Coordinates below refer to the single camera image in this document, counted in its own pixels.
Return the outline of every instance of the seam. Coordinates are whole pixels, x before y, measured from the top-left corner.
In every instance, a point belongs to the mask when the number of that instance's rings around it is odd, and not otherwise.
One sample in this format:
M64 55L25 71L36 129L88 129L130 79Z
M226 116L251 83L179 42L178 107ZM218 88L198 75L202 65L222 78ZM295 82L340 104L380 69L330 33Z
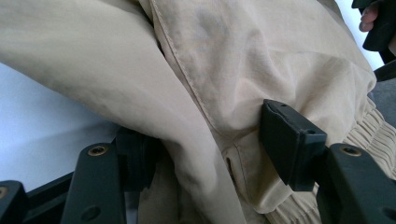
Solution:
M187 80L187 83L188 83L189 87L191 88L192 94L194 95L195 99L197 100L198 105L201 107L201 109L202 109L202 111L203 111L203 113L204 113L204 116L205 116L206 119L208 120L209 125L210 125L210 126L213 128L213 130L215 130L216 133L218 133L219 135L224 136L224 137L230 137L230 136L228 136L228 135L226 135L226 134L220 132L220 131L215 127L215 125L214 125L215 122L214 122L213 119L209 116L209 113L207 112L207 109L206 109L206 106L205 106L204 102L203 102L203 101L201 100L201 98L199 97L198 91L195 89L194 85L192 84L192 80L189 78L185 66L183 65L182 61L181 61L180 58L178 57L177 50L176 50L176 48L175 48L175 46L174 46L174 44L173 44L172 38L170 37L170 35L169 35L168 31L167 31L165 22L164 22L164 20L163 20L163 16L162 16L160 10L158 9L156 0L150 0L150 1L151 1L151 4L152 4L152 6L153 6L153 9L154 9L155 13L157 14L158 20L159 20L159 22L160 22L161 29L163 30L163 34L165 35L165 38L166 38L166 42L168 42L169 48L171 49L172 54L173 54L173 56L175 57L175 60L176 60L176 62L177 62L177 65L178 65L178 67L180 68L180 71L181 71L183 77Z
M251 203L251 195L250 195L250 192L249 192L249 190L248 190L248 182L247 182L247 179L246 179L246 174L245 174L245 168L244 168L244 166L243 166L243 164L242 164L242 159L241 159L241 152L239 151L239 146L236 144L236 143L233 143L233 146L235 147L235 149L236 149L236 152L238 153L238 157L239 157L239 164L241 165L241 169L242 169L242 176L244 177L244 184L245 184L245 191L246 191L246 193L247 193L247 198L248 198L248 200L249 200L249 203Z
M301 218L308 216L309 214L311 214L312 212L314 212L316 209L318 208L317 205L311 207L311 209L304 211L304 213L302 215L300 215L299 217L292 219L291 223L297 223L297 221L299 221Z

